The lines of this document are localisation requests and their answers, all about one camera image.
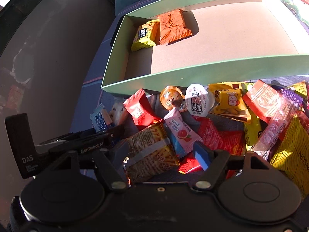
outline yellow snack packet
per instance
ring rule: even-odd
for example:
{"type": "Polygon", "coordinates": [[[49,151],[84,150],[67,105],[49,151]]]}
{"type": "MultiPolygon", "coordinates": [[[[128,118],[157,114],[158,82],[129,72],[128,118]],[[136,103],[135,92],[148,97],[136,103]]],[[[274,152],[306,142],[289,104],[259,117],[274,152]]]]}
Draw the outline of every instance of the yellow snack packet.
{"type": "Polygon", "coordinates": [[[149,48],[156,46],[155,37],[159,28],[159,20],[148,21],[147,23],[138,27],[137,33],[134,37],[131,51],[138,51],[142,48],[149,48]]]}
{"type": "Polygon", "coordinates": [[[254,144],[258,141],[262,133],[262,128],[258,116],[255,115],[250,109],[248,109],[248,111],[251,115],[251,123],[244,123],[244,130],[246,139],[246,150],[250,151],[254,144]]]}
{"type": "Polygon", "coordinates": [[[270,164],[286,173],[305,198],[309,194],[309,135],[299,118],[293,118],[270,164]]]}
{"type": "Polygon", "coordinates": [[[240,89],[216,90],[214,97],[219,104],[214,107],[211,113],[251,123],[251,115],[243,101],[240,89]]]}
{"type": "Polygon", "coordinates": [[[302,81],[299,83],[296,83],[294,85],[291,85],[288,87],[290,90],[293,90],[295,93],[297,93],[299,96],[301,96],[303,99],[307,100],[307,88],[306,88],[306,82],[302,81]]]}
{"type": "Polygon", "coordinates": [[[222,82],[222,83],[216,83],[216,84],[209,84],[208,85],[208,91],[211,91],[213,94],[216,90],[229,90],[229,89],[241,89],[241,82],[222,82]]]}

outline cartoon image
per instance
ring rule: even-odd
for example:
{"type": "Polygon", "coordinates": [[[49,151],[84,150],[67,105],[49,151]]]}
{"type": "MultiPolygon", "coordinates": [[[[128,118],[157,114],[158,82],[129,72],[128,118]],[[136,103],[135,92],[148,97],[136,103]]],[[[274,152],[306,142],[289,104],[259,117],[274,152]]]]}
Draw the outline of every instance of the cartoon image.
{"type": "Polygon", "coordinates": [[[172,110],[177,107],[180,112],[186,111],[186,101],[185,96],[182,94],[181,90],[175,86],[167,86],[161,91],[160,101],[165,109],[172,110]]]}
{"type": "Polygon", "coordinates": [[[180,93],[176,90],[170,90],[167,91],[164,94],[164,97],[166,98],[166,104],[168,106],[172,106],[175,104],[175,102],[177,101],[182,101],[182,96],[180,95],[180,93]]]}
{"type": "Polygon", "coordinates": [[[235,96],[235,91],[234,92],[228,92],[229,95],[229,105],[230,106],[237,106],[239,105],[239,100],[237,99],[237,97],[235,96]]]}

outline candy wrapper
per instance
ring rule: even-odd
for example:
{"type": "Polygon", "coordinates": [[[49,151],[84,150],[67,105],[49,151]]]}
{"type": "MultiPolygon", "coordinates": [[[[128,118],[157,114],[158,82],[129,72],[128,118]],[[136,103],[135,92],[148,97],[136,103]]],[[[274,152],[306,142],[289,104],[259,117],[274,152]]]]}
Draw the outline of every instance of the candy wrapper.
{"type": "Polygon", "coordinates": [[[180,112],[187,110],[185,96],[175,86],[166,86],[160,93],[160,101],[163,107],[169,111],[174,107],[180,112]]]}
{"type": "Polygon", "coordinates": [[[180,163],[178,172],[186,174],[194,173],[201,170],[203,169],[197,159],[194,158],[193,153],[189,153],[185,158],[183,158],[182,162],[180,163]]]}
{"type": "Polygon", "coordinates": [[[267,159],[264,154],[277,142],[280,133],[287,127],[301,104],[302,98],[300,96],[287,89],[283,89],[282,96],[280,97],[280,108],[273,114],[268,126],[254,145],[253,150],[264,152],[262,157],[267,159]]]}
{"type": "Polygon", "coordinates": [[[186,28],[182,10],[176,9],[161,15],[160,19],[160,44],[167,45],[176,40],[191,36],[191,30],[186,28]]]}
{"type": "Polygon", "coordinates": [[[203,119],[198,134],[203,144],[211,150],[226,150],[232,155],[240,155],[243,151],[242,131],[218,131],[209,118],[203,119]]]}
{"type": "Polygon", "coordinates": [[[114,124],[103,104],[99,104],[94,112],[90,114],[90,119],[96,132],[114,127],[114,124]]]}
{"type": "Polygon", "coordinates": [[[211,113],[250,124],[251,115],[243,101],[240,89],[216,90],[214,97],[219,104],[211,113]]]}
{"type": "Polygon", "coordinates": [[[162,121],[161,118],[154,114],[143,89],[140,89],[129,97],[123,105],[132,115],[134,123],[139,130],[143,130],[149,125],[162,121]]]}
{"type": "Polygon", "coordinates": [[[153,124],[127,139],[129,154],[124,163],[131,182],[143,182],[164,173],[179,161],[162,123],[153,124]]]}
{"type": "Polygon", "coordinates": [[[301,96],[305,101],[308,100],[306,82],[302,81],[294,85],[288,86],[288,89],[301,96]]]}
{"type": "Polygon", "coordinates": [[[241,91],[244,94],[246,94],[248,91],[252,89],[252,87],[255,85],[255,83],[241,83],[241,91]]]}
{"type": "Polygon", "coordinates": [[[248,109],[251,115],[251,123],[244,123],[245,138],[246,138],[246,150],[250,151],[254,144],[258,141],[260,135],[262,134],[262,128],[260,119],[248,109]]]}
{"type": "Polygon", "coordinates": [[[299,118],[293,118],[270,164],[286,173],[305,198],[309,193],[309,136],[299,118]]]}
{"type": "Polygon", "coordinates": [[[205,118],[215,103],[214,95],[200,84],[190,85],[185,97],[188,111],[197,118],[205,118]]]}
{"type": "Polygon", "coordinates": [[[266,123],[280,108],[280,94],[262,80],[258,80],[243,99],[247,106],[266,123]]]}
{"type": "Polygon", "coordinates": [[[193,150],[193,143],[202,141],[182,119],[180,112],[173,108],[165,117],[167,134],[174,146],[177,158],[182,158],[193,150]]]}
{"type": "Polygon", "coordinates": [[[212,92],[213,94],[216,90],[229,89],[242,89],[242,82],[222,82],[208,85],[208,91],[212,92]]]}
{"type": "Polygon", "coordinates": [[[137,51],[141,48],[149,48],[152,46],[156,46],[155,36],[159,29],[159,20],[148,21],[147,23],[141,25],[135,38],[133,40],[133,44],[131,46],[131,51],[137,51]]]}
{"type": "Polygon", "coordinates": [[[127,119],[129,113],[123,105],[123,99],[115,98],[115,103],[112,110],[109,112],[109,116],[115,125],[121,125],[127,119]]]}

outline red candy wrapper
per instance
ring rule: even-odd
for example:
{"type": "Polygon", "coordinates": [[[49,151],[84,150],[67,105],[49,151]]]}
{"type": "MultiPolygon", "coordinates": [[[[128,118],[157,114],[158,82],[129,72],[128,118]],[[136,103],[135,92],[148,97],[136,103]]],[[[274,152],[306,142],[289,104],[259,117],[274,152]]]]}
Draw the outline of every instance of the red candy wrapper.
{"type": "Polygon", "coordinates": [[[193,153],[189,153],[180,163],[179,173],[193,173],[203,170],[200,163],[194,158],[193,153]]]}
{"type": "Polygon", "coordinates": [[[211,150],[226,150],[232,155],[240,155],[243,150],[243,131],[218,131],[214,123],[205,118],[200,124],[198,135],[203,144],[211,150]]]}
{"type": "MultiPolygon", "coordinates": [[[[226,150],[232,155],[241,155],[244,142],[242,131],[218,131],[214,123],[209,118],[204,118],[200,124],[198,135],[202,138],[203,144],[211,150],[221,149],[226,150]]],[[[192,173],[202,170],[198,161],[194,158],[193,154],[188,154],[180,163],[178,172],[192,173]]],[[[235,170],[229,170],[226,178],[234,175],[235,170]]]]}
{"type": "Polygon", "coordinates": [[[123,105],[132,115],[139,131],[149,125],[163,121],[154,114],[143,89],[138,90],[134,95],[129,97],[123,105]]]}
{"type": "Polygon", "coordinates": [[[280,94],[262,80],[258,80],[252,89],[243,95],[243,100],[255,115],[266,123],[281,105],[280,94]]]}

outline pile of snacks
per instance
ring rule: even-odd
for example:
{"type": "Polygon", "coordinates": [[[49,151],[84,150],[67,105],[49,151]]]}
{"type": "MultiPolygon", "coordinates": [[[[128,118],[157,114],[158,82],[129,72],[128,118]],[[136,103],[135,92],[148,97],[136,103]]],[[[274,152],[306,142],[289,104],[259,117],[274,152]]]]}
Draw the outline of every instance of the pile of snacks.
{"type": "MultiPolygon", "coordinates": [[[[155,23],[158,21],[142,26],[148,27],[149,39],[153,39],[155,23]]],[[[97,131],[119,124],[127,128],[126,119],[132,116],[137,131],[126,139],[129,152],[123,163],[130,183],[147,181],[172,169],[182,174],[203,170],[193,154],[194,142],[200,141],[211,150],[226,150],[232,155],[254,151],[284,171],[303,197],[309,194],[309,118],[305,113],[308,93],[304,81],[289,87],[262,80],[192,84],[186,91],[168,85],[158,99],[168,110],[165,116],[156,115],[143,89],[125,101],[116,101],[109,114],[100,104],[90,115],[97,131]],[[185,115],[199,123],[196,132],[184,121],[185,115]],[[242,122],[244,128],[218,130],[211,120],[214,115],[222,122],[227,118],[242,122]]],[[[230,171],[227,177],[235,175],[230,171]]]]}

